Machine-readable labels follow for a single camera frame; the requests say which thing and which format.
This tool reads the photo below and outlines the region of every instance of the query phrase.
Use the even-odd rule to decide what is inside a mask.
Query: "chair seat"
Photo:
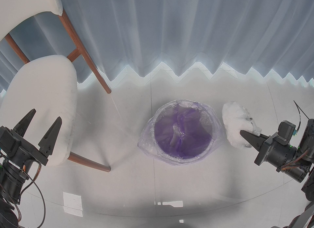
[[[58,116],[62,126],[49,166],[69,157],[76,114],[76,70],[65,56],[38,58],[24,65],[13,78],[0,108],[0,126],[12,129],[31,109],[36,114],[24,138],[39,149],[38,143]]]

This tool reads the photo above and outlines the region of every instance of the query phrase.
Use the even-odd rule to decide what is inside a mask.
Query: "trash bin liner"
[[[162,106],[148,121],[138,147],[148,156],[172,165],[205,158],[224,137],[214,110],[186,99]]]

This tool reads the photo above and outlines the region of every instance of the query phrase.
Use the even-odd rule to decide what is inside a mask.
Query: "white cushion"
[[[62,15],[61,0],[0,0],[0,40],[25,19],[44,11]]]
[[[76,102],[76,70],[71,61],[60,55],[38,58],[25,64],[13,78],[0,108],[0,126],[12,129],[36,109],[24,138],[39,149],[39,141],[60,116],[62,126],[47,163],[55,166],[70,155]]]

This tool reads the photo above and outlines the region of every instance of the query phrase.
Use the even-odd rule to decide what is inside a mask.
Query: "curtain fold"
[[[195,61],[211,73],[225,62],[262,76],[274,69],[306,81],[314,74],[314,0],[62,0],[92,59],[110,80],[126,65],[146,76],[161,61],[183,74]],[[11,32],[30,59],[67,56],[75,47],[52,13]],[[0,89],[23,65],[0,42]],[[80,57],[78,81],[91,73]]]

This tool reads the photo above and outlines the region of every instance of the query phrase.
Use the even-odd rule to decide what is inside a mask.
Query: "crumpled plastic bag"
[[[256,126],[247,109],[235,101],[224,104],[222,108],[222,120],[226,128],[227,139],[233,147],[239,149],[251,147],[240,135],[240,130],[246,130],[257,136],[261,135],[262,129]]]
[[[222,125],[210,106],[181,99],[155,113],[142,131],[138,147],[150,157],[183,165],[205,158],[223,137]]]

